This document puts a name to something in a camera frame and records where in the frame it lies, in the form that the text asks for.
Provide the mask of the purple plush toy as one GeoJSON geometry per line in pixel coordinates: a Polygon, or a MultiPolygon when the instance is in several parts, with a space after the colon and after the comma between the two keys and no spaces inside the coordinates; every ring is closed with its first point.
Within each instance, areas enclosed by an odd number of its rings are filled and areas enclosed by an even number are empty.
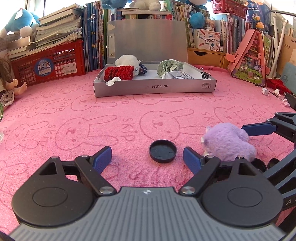
{"type": "Polygon", "coordinates": [[[209,155],[224,162],[232,162],[237,156],[252,162],[257,154],[255,147],[249,143],[247,132],[231,123],[219,123],[207,128],[202,143],[209,155]]]}

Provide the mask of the black round lid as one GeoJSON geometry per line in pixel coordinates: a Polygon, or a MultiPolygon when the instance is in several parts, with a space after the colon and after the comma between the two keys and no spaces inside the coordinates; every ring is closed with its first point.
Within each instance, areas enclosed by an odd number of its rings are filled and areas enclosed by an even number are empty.
{"type": "Polygon", "coordinates": [[[255,158],[251,164],[258,169],[261,173],[267,171],[268,169],[272,168],[273,166],[275,166],[277,163],[279,163],[280,160],[278,160],[277,158],[272,158],[270,159],[270,161],[266,164],[265,162],[263,162],[262,160],[255,158]]]}
{"type": "Polygon", "coordinates": [[[173,161],[177,154],[177,147],[168,140],[156,140],[149,147],[149,155],[158,163],[169,163],[173,161]]]}

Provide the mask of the white paper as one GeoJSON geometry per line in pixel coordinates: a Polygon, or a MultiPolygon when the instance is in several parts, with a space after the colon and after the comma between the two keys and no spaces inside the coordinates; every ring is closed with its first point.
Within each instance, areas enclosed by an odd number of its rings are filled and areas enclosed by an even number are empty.
{"type": "Polygon", "coordinates": [[[188,73],[185,73],[184,71],[170,71],[165,72],[162,75],[163,79],[194,79],[191,75],[188,73]]]}

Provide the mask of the red knitted item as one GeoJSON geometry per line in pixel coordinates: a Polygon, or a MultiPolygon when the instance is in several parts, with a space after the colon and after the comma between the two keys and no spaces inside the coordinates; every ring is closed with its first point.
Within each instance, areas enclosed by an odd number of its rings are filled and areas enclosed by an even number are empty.
{"type": "Polygon", "coordinates": [[[132,80],[133,78],[133,66],[114,66],[107,67],[104,71],[104,81],[112,80],[114,77],[119,77],[121,80],[132,80]]]}

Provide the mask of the green checked cloth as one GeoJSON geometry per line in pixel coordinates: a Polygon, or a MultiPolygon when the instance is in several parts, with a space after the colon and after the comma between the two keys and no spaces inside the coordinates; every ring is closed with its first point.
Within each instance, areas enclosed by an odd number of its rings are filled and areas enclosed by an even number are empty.
{"type": "Polygon", "coordinates": [[[162,77],[167,72],[180,71],[184,69],[184,64],[174,59],[161,61],[157,68],[157,74],[162,77]]]}

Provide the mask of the blue patterned scrunchie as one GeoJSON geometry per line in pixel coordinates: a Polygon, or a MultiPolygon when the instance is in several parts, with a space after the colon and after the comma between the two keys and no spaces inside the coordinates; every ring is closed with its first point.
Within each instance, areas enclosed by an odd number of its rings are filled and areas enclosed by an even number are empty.
{"type": "Polygon", "coordinates": [[[147,73],[147,68],[143,64],[139,64],[138,74],[143,75],[147,73]]]}

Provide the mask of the white plush toy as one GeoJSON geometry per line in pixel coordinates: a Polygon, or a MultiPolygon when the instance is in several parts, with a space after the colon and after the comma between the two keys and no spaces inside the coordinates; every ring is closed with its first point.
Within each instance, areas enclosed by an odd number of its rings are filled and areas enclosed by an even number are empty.
{"type": "Polygon", "coordinates": [[[138,76],[139,74],[139,65],[140,65],[140,60],[137,59],[134,55],[122,55],[120,58],[118,58],[115,62],[114,65],[116,67],[118,66],[133,66],[134,71],[133,75],[138,76]]]}

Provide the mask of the small pink white figure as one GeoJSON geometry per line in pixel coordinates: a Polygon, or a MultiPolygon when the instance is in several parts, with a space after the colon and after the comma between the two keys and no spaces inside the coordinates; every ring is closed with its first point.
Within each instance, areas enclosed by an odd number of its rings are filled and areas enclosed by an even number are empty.
{"type": "Polygon", "coordinates": [[[282,104],[284,107],[289,107],[289,106],[290,106],[290,104],[288,103],[288,100],[285,99],[285,98],[282,100],[281,104],[282,104]]]}

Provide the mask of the small white paper cube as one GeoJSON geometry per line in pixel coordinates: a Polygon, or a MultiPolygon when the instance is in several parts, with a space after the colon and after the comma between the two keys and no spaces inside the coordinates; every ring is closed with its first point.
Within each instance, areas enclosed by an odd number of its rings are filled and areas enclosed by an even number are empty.
{"type": "Polygon", "coordinates": [[[267,88],[262,88],[261,93],[265,96],[269,96],[269,90],[267,88]]]}

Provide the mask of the red cloth at right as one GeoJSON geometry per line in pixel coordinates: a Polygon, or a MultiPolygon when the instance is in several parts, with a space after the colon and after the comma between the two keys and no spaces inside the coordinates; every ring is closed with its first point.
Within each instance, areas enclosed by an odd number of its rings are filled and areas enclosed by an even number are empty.
{"type": "Polygon", "coordinates": [[[280,94],[291,93],[291,91],[284,85],[284,83],[280,79],[267,79],[266,80],[267,87],[280,91],[280,94]]]}

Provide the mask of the triangular pink toy house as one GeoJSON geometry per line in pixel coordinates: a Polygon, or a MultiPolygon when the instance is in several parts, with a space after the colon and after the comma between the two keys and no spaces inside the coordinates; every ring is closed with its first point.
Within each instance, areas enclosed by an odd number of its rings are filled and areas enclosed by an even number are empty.
{"type": "Polygon", "coordinates": [[[270,69],[265,65],[263,36],[258,29],[248,29],[234,54],[226,54],[227,70],[232,77],[258,86],[266,85],[270,69]]]}

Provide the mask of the black binder clip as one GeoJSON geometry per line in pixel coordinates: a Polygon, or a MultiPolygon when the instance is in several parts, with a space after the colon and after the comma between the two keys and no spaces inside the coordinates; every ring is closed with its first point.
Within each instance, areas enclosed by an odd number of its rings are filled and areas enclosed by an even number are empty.
{"type": "Polygon", "coordinates": [[[205,71],[203,67],[200,67],[199,70],[201,72],[202,79],[208,80],[211,78],[211,71],[213,70],[212,67],[208,68],[208,71],[205,71]]]}

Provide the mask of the wooden drawer shelf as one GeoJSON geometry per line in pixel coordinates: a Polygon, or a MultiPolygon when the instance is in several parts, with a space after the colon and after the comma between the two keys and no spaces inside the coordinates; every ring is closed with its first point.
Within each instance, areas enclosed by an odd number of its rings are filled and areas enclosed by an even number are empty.
{"type": "Polygon", "coordinates": [[[226,69],[229,61],[226,60],[226,54],[223,52],[187,48],[188,63],[191,65],[206,65],[226,69]]]}

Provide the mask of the white colourful pencil box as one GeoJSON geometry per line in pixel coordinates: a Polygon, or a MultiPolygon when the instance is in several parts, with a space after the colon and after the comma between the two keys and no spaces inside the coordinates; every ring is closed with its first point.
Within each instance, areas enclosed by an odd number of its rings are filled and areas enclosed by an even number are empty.
{"type": "Polygon", "coordinates": [[[220,33],[205,29],[194,30],[194,44],[197,49],[220,51],[220,33]]]}

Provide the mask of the red plastic basket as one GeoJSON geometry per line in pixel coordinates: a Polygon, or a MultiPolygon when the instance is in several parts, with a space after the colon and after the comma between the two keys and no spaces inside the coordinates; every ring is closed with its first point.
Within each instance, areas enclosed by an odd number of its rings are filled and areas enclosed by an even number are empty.
{"type": "Polygon", "coordinates": [[[84,75],[84,46],[82,40],[22,57],[11,62],[18,84],[36,85],[56,79],[84,75]]]}

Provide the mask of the brown haired doll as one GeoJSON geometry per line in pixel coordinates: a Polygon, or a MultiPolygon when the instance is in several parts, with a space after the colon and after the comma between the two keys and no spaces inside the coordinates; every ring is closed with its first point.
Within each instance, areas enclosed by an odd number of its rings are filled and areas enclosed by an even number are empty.
{"type": "Polygon", "coordinates": [[[0,60],[0,78],[1,78],[1,105],[6,110],[13,104],[15,96],[22,95],[27,90],[27,83],[24,82],[18,87],[18,80],[12,78],[11,64],[8,60],[0,60]]]}

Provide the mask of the red basket on top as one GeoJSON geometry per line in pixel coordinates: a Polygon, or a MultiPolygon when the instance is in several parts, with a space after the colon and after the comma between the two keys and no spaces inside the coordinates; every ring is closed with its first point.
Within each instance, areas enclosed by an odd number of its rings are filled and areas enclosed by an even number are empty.
{"type": "Polygon", "coordinates": [[[243,19],[246,18],[248,7],[242,1],[213,0],[211,1],[213,13],[231,13],[243,19]]]}

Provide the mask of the large blue plush toy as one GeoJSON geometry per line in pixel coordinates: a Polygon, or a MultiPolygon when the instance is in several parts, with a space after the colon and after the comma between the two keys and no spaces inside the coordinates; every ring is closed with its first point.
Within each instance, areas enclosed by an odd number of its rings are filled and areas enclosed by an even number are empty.
{"type": "Polygon", "coordinates": [[[203,9],[205,7],[207,0],[186,0],[182,2],[194,6],[196,8],[196,13],[193,14],[189,20],[192,29],[202,29],[205,25],[205,17],[199,11],[199,9],[203,9]]]}

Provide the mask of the grey cardboard box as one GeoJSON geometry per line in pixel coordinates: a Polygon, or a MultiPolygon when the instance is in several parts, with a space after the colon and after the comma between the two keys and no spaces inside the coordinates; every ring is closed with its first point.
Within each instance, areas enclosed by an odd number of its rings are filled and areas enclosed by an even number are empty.
{"type": "Polygon", "coordinates": [[[184,22],[163,19],[115,20],[107,23],[107,63],[93,82],[96,97],[153,93],[212,93],[217,81],[202,79],[199,68],[187,63],[187,39],[184,22]],[[113,67],[122,55],[134,55],[147,73],[132,80],[108,86],[104,71],[113,67]],[[194,79],[163,79],[157,68],[161,61],[174,59],[184,64],[184,72],[194,79]]]}

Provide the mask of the stack of books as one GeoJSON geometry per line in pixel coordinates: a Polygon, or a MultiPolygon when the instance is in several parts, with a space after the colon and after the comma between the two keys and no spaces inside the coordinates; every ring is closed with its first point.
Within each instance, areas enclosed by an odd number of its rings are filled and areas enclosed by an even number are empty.
{"type": "Polygon", "coordinates": [[[57,45],[81,39],[82,12],[82,6],[73,4],[39,18],[40,25],[31,36],[21,37],[11,42],[13,45],[11,48],[20,49],[20,51],[10,51],[9,59],[29,56],[57,45]]]}

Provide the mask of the blue plush on books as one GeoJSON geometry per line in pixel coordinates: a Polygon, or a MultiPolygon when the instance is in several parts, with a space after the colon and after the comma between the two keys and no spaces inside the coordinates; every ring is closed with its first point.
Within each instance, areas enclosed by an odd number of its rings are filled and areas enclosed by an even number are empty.
{"type": "Polygon", "coordinates": [[[1,30],[1,38],[6,38],[8,32],[18,33],[22,38],[29,37],[39,25],[40,22],[37,15],[26,9],[19,9],[1,30]]]}

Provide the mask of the pink white plush lamb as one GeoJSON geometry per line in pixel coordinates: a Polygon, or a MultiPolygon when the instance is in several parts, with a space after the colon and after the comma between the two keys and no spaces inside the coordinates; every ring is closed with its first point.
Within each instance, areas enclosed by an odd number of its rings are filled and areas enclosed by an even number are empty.
{"type": "Polygon", "coordinates": [[[136,0],[130,3],[130,8],[138,8],[139,10],[160,11],[161,4],[159,0],[136,0]]]}

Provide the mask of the blue bear plush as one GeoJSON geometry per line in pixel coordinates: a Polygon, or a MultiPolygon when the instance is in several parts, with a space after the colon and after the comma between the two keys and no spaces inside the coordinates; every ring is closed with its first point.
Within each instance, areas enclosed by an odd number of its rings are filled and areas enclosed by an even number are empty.
{"type": "Polygon", "coordinates": [[[126,3],[130,3],[128,0],[101,0],[102,7],[104,9],[121,9],[124,8],[126,3]]]}

